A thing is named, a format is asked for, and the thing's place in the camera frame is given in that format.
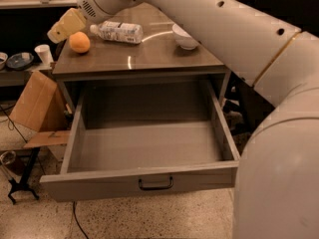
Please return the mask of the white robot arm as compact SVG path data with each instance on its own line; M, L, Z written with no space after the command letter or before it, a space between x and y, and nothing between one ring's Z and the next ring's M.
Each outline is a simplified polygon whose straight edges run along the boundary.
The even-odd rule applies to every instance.
M234 192L233 239L319 239L318 39L235 0L77 0L53 42L147 2L275 109L247 143Z

